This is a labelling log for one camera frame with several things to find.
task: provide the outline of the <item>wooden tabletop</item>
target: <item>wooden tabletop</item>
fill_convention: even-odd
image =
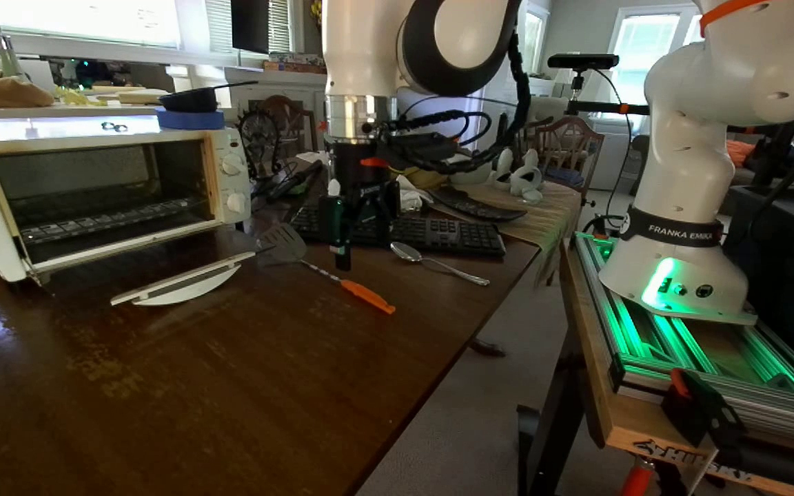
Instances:
[[[598,444],[647,461],[667,461],[677,469],[692,469],[693,463],[704,461],[707,452],[685,444],[684,434],[662,414],[662,405],[655,399],[627,396],[612,387],[612,353],[602,342],[601,317],[594,312],[583,268],[573,246],[561,251],[561,301],[569,332],[578,337],[583,353],[593,399],[593,410],[586,410],[586,418],[593,422],[590,430],[594,433]],[[794,494],[794,485],[761,473],[744,473],[731,465],[707,465],[707,473],[765,494]]]
[[[183,305],[106,305],[232,237],[0,280],[0,494],[353,494],[536,255],[451,258],[494,280],[473,286],[356,248],[350,277],[393,317],[258,258]]]

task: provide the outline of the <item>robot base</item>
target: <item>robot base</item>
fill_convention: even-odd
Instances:
[[[751,324],[746,276],[721,248],[667,246],[647,237],[616,241],[598,280],[641,309],[681,319]]]

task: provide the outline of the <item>wooden table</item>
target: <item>wooden table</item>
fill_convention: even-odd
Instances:
[[[0,280],[0,494],[353,494],[539,252],[455,258],[494,280],[478,290],[356,248],[350,276],[393,317],[258,262],[183,305],[106,305],[159,258],[193,263],[234,237],[109,258],[47,291]],[[331,268],[323,248],[309,258]]]
[[[667,422],[662,405],[641,396],[616,394],[612,387],[612,353],[602,342],[598,309],[573,246],[560,258],[561,301],[568,332],[554,367],[554,379],[534,423],[525,455],[521,456],[518,494],[554,494],[569,444],[586,415],[586,430],[598,445],[640,455],[645,461],[689,469],[704,461],[704,448],[684,441]],[[794,494],[794,485],[762,473],[736,472],[731,465],[707,465],[711,477],[740,483],[762,494]]]

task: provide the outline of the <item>floor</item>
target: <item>floor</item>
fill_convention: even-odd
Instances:
[[[594,207],[583,207],[582,226],[608,204],[607,192],[590,200]],[[613,196],[608,211],[624,211],[624,204],[624,196]],[[506,356],[462,353],[358,494],[514,496],[514,405],[543,405],[564,328],[560,284],[525,276],[478,332]],[[582,426],[560,494],[619,494],[631,463],[631,455],[598,448]],[[750,489],[707,485],[698,494]]]

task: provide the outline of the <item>toaster oven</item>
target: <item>toaster oven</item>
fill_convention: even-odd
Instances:
[[[41,284],[55,270],[247,214],[236,128],[0,139],[6,280]]]

